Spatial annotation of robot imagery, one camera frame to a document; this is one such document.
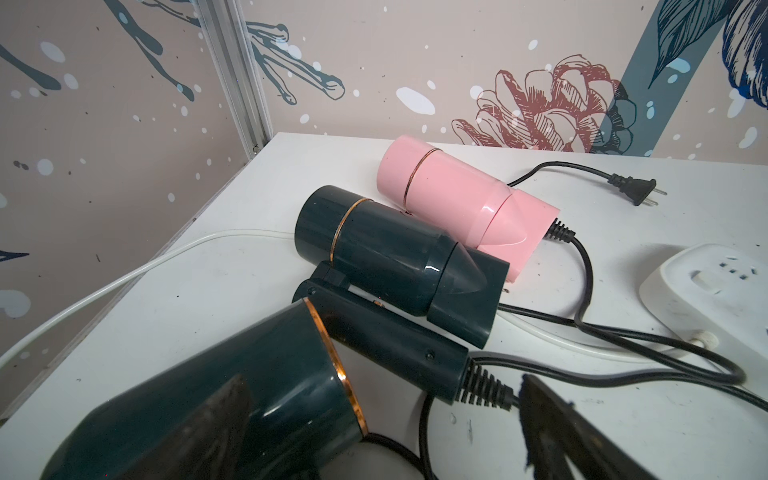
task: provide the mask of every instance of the gold trim ring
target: gold trim ring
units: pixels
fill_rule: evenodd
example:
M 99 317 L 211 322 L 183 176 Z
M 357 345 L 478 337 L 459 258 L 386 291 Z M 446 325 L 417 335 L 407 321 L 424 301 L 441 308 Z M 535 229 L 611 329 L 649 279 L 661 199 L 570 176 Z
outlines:
M 406 207 L 406 199 L 408 198 L 408 189 L 411 187 L 411 182 L 413 182 L 413 177 L 416 175 L 416 171 L 419 169 L 419 167 L 422 166 L 422 164 L 424 163 L 424 160 L 426 160 L 430 154 L 438 150 L 442 151 L 441 149 L 435 147 L 430 151 L 428 151 L 427 153 L 425 153 L 422 159 L 419 160 L 419 162 L 416 164 L 416 168 L 414 168 L 413 172 L 411 172 L 411 177 L 408 179 L 408 184 L 406 185 L 406 191 L 402 194 L 402 208 L 403 210 L 406 211 L 406 213 L 408 213 L 408 207 Z
M 336 233 L 333 235 L 333 242 L 331 242 L 331 253 L 330 253 L 330 262 L 331 266 L 333 266 L 333 251 L 336 249 L 336 242 L 339 240 L 339 233 L 341 233 L 341 227 L 344 226 L 344 222 L 346 222 L 346 218 L 349 216 L 350 213 L 352 213 L 352 210 L 355 210 L 355 207 L 360 205 L 362 202 L 366 200 L 371 200 L 370 198 L 361 198 L 360 200 L 356 201 L 352 206 L 349 208 L 349 210 L 346 211 L 344 214 L 344 217 L 342 217 L 341 221 L 339 222 L 339 226 L 336 227 Z
M 346 378 L 346 372 L 344 371 L 344 366 L 341 364 L 341 359 L 339 358 L 339 354 L 336 353 L 336 347 L 333 346 L 333 342 L 331 342 L 331 337 L 328 336 L 328 330 L 326 330 L 326 326 L 323 324 L 323 321 L 320 319 L 320 315 L 317 313 L 317 310 L 315 309 L 315 306 L 310 302 L 310 299 L 305 298 L 304 303 L 306 304 L 306 308 L 310 311 L 310 315 L 312 315 L 312 319 L 315 321 L 315 326 L 317 327 L 317 330 L 320 332 L 320 337 L 323 338 L 323 344 L 326 346 L 326 349 L 328 350 L 328 356 L 331 357 L 331 362 L 333 362 L 333 367 L 336 369 L 336 375 L 339 377 L 339 380 L 341 380 L 342 385 L 344 385 L 344 391 L 346 392 L 346 397 L 349 399 L 349 403 L 352 404 L 352 410 L 355 412 L 355 417 L 357 417 L 357 423 L 360 425 L 360 431 L 362 432 L 362 436 L 368 435 L 368 425 L 366 424 L 366 417 L 362 414 L 362 409 L 360 408 L 360 404 L 357 402 L 357 397 L 355 397 L 355 393 L 352 390 L 352 385 L 349 384 L 349 379 Z

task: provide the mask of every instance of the wall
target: wall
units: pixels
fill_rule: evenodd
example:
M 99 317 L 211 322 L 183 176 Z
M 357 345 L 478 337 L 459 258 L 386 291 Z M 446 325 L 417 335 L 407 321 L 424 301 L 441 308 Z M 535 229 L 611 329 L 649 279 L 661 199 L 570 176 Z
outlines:
M 241 4 L 275 131 L 768 163 L 765 0 Z
M 28 0 L 0 13 L 4 352 L 148 261 L 247 157 L 191 4 Z M 0 412 L 106 302 L 0 372 Z

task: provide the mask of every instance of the table surface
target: table surface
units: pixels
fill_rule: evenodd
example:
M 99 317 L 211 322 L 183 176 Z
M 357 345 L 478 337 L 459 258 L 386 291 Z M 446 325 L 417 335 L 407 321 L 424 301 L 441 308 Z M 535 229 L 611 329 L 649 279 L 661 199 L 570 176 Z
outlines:
M 278 134 L 177 245 L 217 230 L 293 231 L 304 200 L 326 184 L 384 201 L 376 169 L 389 143 Z M 696 243 L 722 243 L 768 261 L 768 167 L 437 145 L 505 180 L 560 160 L 656 178 L 669 192 L 657 198 L 658 207 L 633 207 L 602 180 L 561 170 L 542 171 L 521 185 L 561 208 L 560 218 L 591 253 L 596 280 L 588 317 L 594 323 L 666 332 L 637 289 L 664 260 Z M 253 237 L 205 243 L 152 270 L 0 428 L 0 476 L 38 478 L 95 406 L 283 308 L 312 271 L 292 241 Z M 582 285 L 575 251 L 543 242 L 502 301 L 570 313 Z M 371 432 L 415 451 L 421 392 L 337 347 Z M 648 368 L 562 349 L 498 317 L 486 349 L 590 374 Z M 518 373 L 492 371 L 519 386 Z M 768 471 L 768 416 L 740 400 L 675 382 L 587 389 L 545 381 L 659 478 L 755 478 Z M 432 465 L 442 480 L 532 478 L 514 410 L 436 402 L 429 435 Z M 363 444 L 326 466 L 323 477 L 420 478 L 389 452 Z

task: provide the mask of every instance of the power strip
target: power strip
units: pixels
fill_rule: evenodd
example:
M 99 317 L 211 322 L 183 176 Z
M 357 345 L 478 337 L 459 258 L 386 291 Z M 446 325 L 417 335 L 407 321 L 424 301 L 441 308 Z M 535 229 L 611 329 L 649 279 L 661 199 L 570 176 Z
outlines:
M 768 397 L 768 266 L 705 243 L 664 262 L 640 298 L 683 340 L 698 339 L 746 372 L 744 387 Z

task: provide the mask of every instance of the metal frame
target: metal frame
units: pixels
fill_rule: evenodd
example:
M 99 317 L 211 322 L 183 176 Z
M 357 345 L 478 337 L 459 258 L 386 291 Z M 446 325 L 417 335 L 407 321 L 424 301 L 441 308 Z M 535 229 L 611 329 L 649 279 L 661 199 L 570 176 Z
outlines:
M 197 0 L 203 35 L 249 157 L 272 139 L 266 98 L 238 0 Z

